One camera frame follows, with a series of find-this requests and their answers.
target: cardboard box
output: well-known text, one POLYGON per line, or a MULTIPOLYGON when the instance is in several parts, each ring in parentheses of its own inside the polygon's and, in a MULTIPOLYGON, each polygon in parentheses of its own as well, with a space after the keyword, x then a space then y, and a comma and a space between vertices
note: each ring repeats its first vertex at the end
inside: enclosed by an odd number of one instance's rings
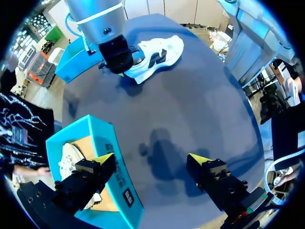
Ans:
MULTIPOLYGON (((96 158, 96 156, 94 155, 93 144, 90 136, 81 138, 71 143, 77 146, 77 148, 81 151, 81 153, 87 160, 92 160, 96 158)), ((114 201, 112 200, 107 187, 103 189, 100 196, 102 198, 101 203, 93 205, 90 208, 91 210, 115 212, 119 211, 114 201)))

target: blue tray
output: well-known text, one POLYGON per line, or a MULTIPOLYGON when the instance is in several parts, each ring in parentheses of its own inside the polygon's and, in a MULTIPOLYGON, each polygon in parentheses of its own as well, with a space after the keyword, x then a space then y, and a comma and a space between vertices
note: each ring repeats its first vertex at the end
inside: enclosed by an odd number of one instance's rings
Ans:
MULTIPOLYGON (((98 50, 98 46, 91 44, 91 50, 98 50)), ((103 60, 101 52, 88 55, 84 48, 82 37, 69 44, 63 52, 56 68, 55 74, 66 83, 71 82, 77 76, 103 60)))
POLYGON ((53 179, 61 180, 58 162, 61 160, 62 146, 89 135, 96 157, 110 152, 116 157, 117 171, 106 183, 106 187, 119 212, 87 209, 78 211, 75 217, 104 229, 138 228, 144 208, 128 175, 112 124, 87 115, 50 137, 46 145, 53 179))

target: black cable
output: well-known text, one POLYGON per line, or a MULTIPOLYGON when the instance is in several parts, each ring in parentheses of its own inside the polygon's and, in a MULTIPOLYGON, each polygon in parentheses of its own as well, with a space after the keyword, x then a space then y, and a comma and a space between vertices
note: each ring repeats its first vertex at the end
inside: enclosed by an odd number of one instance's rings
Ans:
POLYGON ((165 14, 165 0, 163 0, 163 6, 164 6, 164 16, 166 16, 166 14, 165 14))
POLYGON ((125 11, 125 14, 126 14, 126 18, 127 18, 127 20, 128 20, 128 16, 127 16, 127 12, 126 12, 126 9, 125 9, 125 7, 124 7, 124 11, 125 11))
POLYGON ((227 44, 225 44, 225 46, 218 52, 217 55, 219 55, 219 54, 222 52, 222 50, 224 50, 224 49, 227 47, 228 43, 229 43, 231 40, 232 40, 232 38, 227 42, 227 44))
POLYGON ((197 6, 198 6, 198 0, 197 0, 197 3, 196 3, 196 11, 195 11, 195 18, 194 18, 194 24, 195 24, 195 21, 196 21, 196 14, 197 14, 197 6))

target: person's hand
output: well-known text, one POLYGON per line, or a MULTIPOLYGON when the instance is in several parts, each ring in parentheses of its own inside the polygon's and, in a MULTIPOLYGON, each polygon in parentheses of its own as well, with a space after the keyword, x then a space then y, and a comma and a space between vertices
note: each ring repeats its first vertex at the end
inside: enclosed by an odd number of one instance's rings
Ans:
POLYGON ((38 176, 41 177, 51 177, 51 172, 49 167, 40 167, 37 169, 38 176))
POLYGON ((287 182, 287 176, 282 176, 281 180, 275 185, 275 187, 280 187, 283 183, 287 182))
POLYGON ((294 90, 294 95, 295 95, 295 98, 296 98, 299 89, 297 88, 297 84, 295 83, 295 81, 294 81, 293 78, 289 77, 289 78, 286 80, 285 88, 286 88, 286 90, 287 90, 287 92, 288 92, 289 94, 292 94, 292 90, 294 90))

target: wall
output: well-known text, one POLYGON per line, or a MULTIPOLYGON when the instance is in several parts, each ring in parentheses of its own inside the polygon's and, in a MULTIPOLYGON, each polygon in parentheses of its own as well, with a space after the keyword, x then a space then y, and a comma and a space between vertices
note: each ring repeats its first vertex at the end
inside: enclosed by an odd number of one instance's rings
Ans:
MULTIPOLYGON (((64 23, 69 12, 64 0, 49 10, 49 15, 68 39, 74 41, 77 36, 70 33, 64 23)), ((218 28, 223 17, 223 8, 216 0, 126 0, 125 18, 159 13, 177 23, 196 23, 218 28)), ((69 21, 71 29, 77 32, 76 23, 69 21)))
POLYGON ((230 22, 230 17, 229 17, 229 15, 224 11, 223 16, 222 16, 221 21, 220 21, 219 29, 220 29, 222 32, 225 32, 226 29, 227 29, 227 27, 228 27, 229 22, 230 22))
POLYGON ((128 19, 159 13, 177 23, 196 23, 218 28, 223 8, 216 0, 126 0, 128 19))
MULTIPOLYGON (((49 10, 49 15, 53 18, 63 35, 72 42, 76 40, 78 36, 72 34, 65 25, 65 18, 68 13, 69 9, 64 0, 59 1, 52 9, 49 10)), ((68 20, 68 25, 74 32, 79 34, 77 29, 78 25, 75 22, 68 20)))
POLYGON ((195 24, 218 28, 224 9, 216 0, 198 0, 195 24))
POLYGON ((47 7, 43 10, 42 14, 53 27, 55 25, 55 21, 52 16, 49 14, 50 9, 52 9, 60 0, 53 1, 51 4, 47 5, 47 7))

